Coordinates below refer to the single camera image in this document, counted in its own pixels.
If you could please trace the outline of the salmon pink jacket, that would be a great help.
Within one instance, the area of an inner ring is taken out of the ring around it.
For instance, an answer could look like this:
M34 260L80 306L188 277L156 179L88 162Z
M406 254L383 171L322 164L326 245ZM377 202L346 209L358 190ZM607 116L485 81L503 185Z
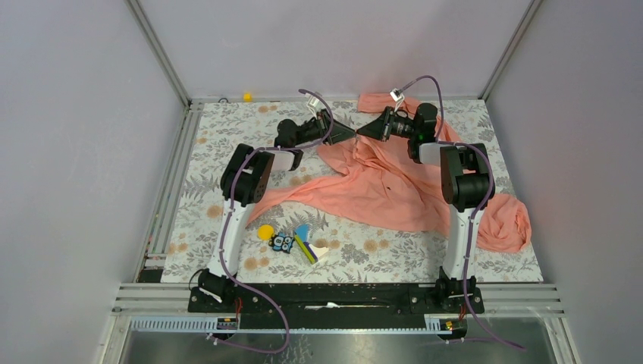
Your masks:
M359 96L357 111L374 114L394 106L385 93ZM317 148L321 159L338 175L308 180L298 186L268 190L256 204L249 223L285 201L300 202L331 215L395 231L437 231L448 237L450 209L441 191L436 165L420 165L407 155L406 141L362 138ZM484 210L477 247L517 253L532 238L524 203L496 193Z

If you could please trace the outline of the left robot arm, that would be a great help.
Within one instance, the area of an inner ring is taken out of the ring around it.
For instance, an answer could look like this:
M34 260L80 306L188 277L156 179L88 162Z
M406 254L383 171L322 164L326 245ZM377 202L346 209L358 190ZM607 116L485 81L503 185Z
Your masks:
M190 289L189 312L229 312L238 301L240 246L249 218L268 189L271 172L294 171L304 149L341 143L355 135L355 130L335 121L324 108L301 125L290 119L280 121L272 147L237 146L220 182L224 216L218 245L206 267L195 273L198 281Z

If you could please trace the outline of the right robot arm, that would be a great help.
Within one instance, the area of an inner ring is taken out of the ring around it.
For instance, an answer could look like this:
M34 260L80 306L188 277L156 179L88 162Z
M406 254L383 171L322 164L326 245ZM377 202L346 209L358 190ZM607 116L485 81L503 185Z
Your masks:
M413 117L387 106L356 132L386 142L392 136L406 139L409 157L417 164L440 168L441 192L449 206L447 251L438 279L429 291L429 303L442 312L467 315L484 312L477 286L473 254L481 218L495 193L495 182L485 145L442 141L444 113L423 102Z

